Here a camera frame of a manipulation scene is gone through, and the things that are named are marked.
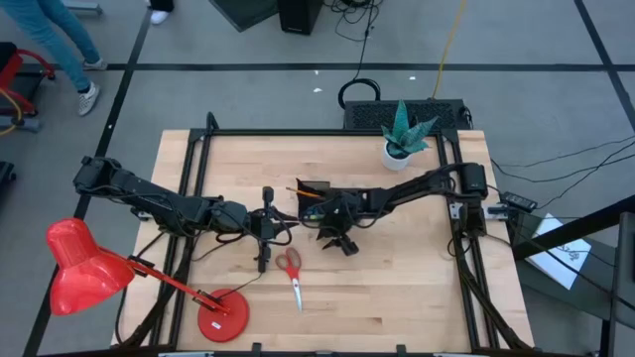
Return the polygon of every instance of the yellow cable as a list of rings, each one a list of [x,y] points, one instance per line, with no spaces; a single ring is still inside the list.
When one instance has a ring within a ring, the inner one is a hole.
[[[2,94],[5,98],[7,98],[7,100],[9,101],[9,103],[13,104],[13,107],[16,108],[16,113],[18,113],[18,123],[22,121],[22,108],[20,108],[20,106],[18,105],[18,103],[16,103],[15,100],[13,100],[13,98],[7,94],[6,91],[4,91],[4,89],[0,88],[0,94]],[[0,132],[0,136],[3,135],[7,135],[9,133],[11,133],[12,131],[14,131],[16,129],[15,125],[12,125],[9,127],[9,129],[5,129],[3,131]]]
[[[454,19],[454,25],[452,25],[452,30],[449,32],[449,38],[447,39],[447,43],[445,44],[444,56],[441,58],[441,63],[439,64],[439,73],[437,74],[437,84],[435,84],[435,91],[433,91],[433,99],[435,99],[435,97],[437,96],[437,90],[439,90],[439,85],[441,85],[441,78],[444,75],[445,58],[447,57],[449,46],[452,44],[452,40],[454,40],[454,34],[456,33],[456,29],[458,28],[458,23],[460,22],[460,16],[463,14],[463,10],[465,10],[466,3],[467,3],[467,0],[460,1],[460,8],[458,9],[458,14],[456,14],[456,19]]]

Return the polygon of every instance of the red chair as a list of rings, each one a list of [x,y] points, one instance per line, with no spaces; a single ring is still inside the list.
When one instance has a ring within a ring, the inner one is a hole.
[[[0,43],[0,88],[4,89],[4,91],[20,105],[25,115],[34,116],[38,113],[35,105],[27,99],[25,95],[10,88],[10,85],[16,75],[24,74],[26,76],[33,76],[29,73],[18,73],[23,63],[22,56],[30,56],[42,65],[44,70],[42,71],[42,75],[37,75],[37,77],[40,78],[39,80],[42,79],[42,76],[53,80],[56,77],[56,72],[53,66],[38,54],[34,54],[27,50],[20,50],[13,43]]]

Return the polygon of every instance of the white paper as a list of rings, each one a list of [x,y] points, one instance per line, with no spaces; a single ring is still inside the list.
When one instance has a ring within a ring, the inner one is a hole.
[[[545,218],[546,219],[543,219],[543,221],[538,226],[538,229],[536,229],[534,238],[563,225],[550,213],[547,213]],[[588,252],[590,249],[591,246],[588,243],[586,243],[583,239],[578,239],[563,246],[553,248],[550,250],[550,252],[563,262],[567,263],[568,266],[579,272],[579,270],[582,268],[582,264],[584,264],[584,261],[586,260],[586,256],[588,256],[588,254],[584,252]],[[533,255],[527,258],[527,261],[534,267],[538,268],[538,270],[547,274],[547,276],[549,276],[556,282],[560,283],[567,290],[570,290],[572,288],[573,282],[577,277],[576,273],[567,269],[546,252]]]

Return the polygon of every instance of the pencil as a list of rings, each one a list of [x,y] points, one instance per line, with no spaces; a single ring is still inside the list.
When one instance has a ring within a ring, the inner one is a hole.
[[[295,189],[295,188],[291,188],[291,187],[286,187],[286,189],[288,189],[289,191],[293,191],[293,192],[295,192],[297,194],[305,195],[306,197],[324,199],[324,197],[320,196],[319,194],[305,192],[305,191],[302,191],[302,190],[299,190],[299,189]]]

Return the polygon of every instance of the potted plant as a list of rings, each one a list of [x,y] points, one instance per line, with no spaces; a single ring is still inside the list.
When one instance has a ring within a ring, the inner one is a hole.
[[[386,138],[382,157],[384,166],[392,171],[404,169],[408,165],[411,155],[428,147],[424,138],[430,133],[435,122],[437,122],[437,117],[411,128],[408,123],[408,109],[406,109],[404,101],[400,100],[397,113],[395,113],[392,133],[385,126],[381,126],[384,138]]]

